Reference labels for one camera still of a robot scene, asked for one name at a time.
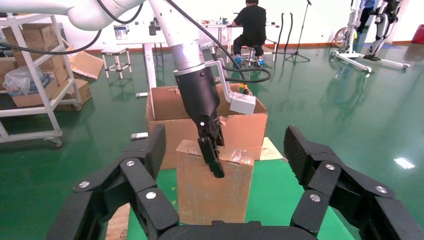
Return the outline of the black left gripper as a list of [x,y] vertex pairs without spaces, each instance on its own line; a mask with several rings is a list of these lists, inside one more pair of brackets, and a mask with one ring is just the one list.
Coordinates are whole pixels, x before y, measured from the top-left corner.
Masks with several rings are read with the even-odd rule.
[[218,146],[225,146],[217,108],[220,97],[210,67],[175,76],[188,116],[198,128],[198,144],[205,163],[215,178],[225,176]]

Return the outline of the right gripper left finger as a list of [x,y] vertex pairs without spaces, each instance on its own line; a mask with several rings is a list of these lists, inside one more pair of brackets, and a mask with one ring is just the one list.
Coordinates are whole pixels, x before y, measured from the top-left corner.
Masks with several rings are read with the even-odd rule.
[[166,129],[156,125],[144,139],[132,141],[112,164],[77,183],[50,230],[48,240],[98,240],[104,223],[129,204],[149,240],[179,225],[179,215],[158,188],[166,151]]

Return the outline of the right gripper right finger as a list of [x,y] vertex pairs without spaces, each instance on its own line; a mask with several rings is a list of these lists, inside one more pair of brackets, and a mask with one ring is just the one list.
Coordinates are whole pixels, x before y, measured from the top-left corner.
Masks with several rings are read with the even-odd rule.
[[363,240],[421,240],[424,231],[387,185],[347,166],[327,145],[287,127],[283,150],[304,193],[290,225],[316,237],[329,207]]

